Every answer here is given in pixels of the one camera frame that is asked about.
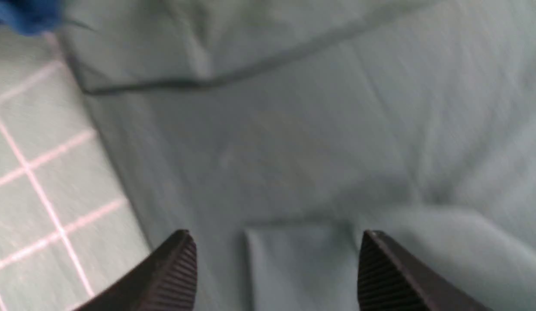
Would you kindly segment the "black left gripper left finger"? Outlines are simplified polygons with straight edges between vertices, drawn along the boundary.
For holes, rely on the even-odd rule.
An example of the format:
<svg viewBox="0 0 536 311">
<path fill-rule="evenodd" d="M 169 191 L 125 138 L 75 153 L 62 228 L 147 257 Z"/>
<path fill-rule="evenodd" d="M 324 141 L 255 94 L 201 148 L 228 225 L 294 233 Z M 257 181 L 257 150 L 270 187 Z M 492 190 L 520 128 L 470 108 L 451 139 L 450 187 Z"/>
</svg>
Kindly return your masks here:
<svg viewBox="0 0 536 311">
<path fill-rule="evenodd" d="M 198 285 L 197 246 L 177 230 L 154 252 L 79 311 L 192 311 Z"/>
</svg>

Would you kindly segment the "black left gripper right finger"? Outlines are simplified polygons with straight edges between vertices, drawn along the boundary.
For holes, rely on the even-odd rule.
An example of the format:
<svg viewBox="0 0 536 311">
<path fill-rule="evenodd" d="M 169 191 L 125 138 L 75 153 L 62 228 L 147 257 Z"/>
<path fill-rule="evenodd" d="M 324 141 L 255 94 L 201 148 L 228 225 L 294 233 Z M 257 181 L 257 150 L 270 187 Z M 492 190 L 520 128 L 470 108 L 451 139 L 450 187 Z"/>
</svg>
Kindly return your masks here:
<svg viewBox="0 0 536 311">
<path fill-rule="evenodd" d="M 385 232 L 363 232 L 357 271 L 361 311 L 486 311 Z"/>
</svg>

